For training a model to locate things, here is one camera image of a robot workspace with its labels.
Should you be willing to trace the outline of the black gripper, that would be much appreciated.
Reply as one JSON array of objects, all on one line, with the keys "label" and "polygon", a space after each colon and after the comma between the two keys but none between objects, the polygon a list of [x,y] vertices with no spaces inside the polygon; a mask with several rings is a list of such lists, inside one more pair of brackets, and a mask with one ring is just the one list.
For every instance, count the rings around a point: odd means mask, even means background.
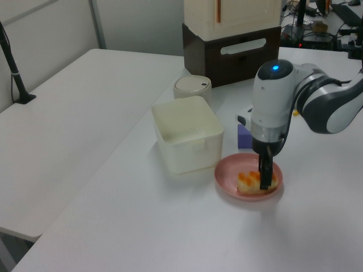
[{"label": "black gripper", "polygon": [[268,190],[272,185],[273,156],[276,156],[281,151],[281,140],[277,142],[262,142],[252,138],[252,149],[259,154],[260,189]]}]

